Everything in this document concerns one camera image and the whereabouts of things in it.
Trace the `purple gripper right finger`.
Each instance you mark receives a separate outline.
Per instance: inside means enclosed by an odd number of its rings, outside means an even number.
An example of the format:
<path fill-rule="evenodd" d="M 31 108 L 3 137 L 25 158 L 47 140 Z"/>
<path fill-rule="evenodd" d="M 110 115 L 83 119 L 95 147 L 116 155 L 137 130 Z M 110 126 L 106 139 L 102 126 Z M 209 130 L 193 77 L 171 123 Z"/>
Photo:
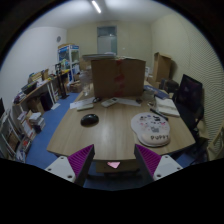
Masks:
<path fill-rule="evenodd" d="M 138 144 L 135 145 L 134 155 L 146 182 L 160 180 L 182 169 L 169 155 L 160 156 Z"/>

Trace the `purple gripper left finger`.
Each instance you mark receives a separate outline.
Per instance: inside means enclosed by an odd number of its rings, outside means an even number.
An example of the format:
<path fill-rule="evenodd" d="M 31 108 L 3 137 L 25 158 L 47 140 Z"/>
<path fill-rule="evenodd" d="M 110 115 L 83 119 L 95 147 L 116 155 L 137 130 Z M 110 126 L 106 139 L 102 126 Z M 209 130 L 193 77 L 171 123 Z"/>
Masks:
<path fill-rule="evenodd" d="M 46 168 L 46 171 L 83 186 L 94 155 L 94 145 L 89 145 L 68 157 L 58 157 Z"/>

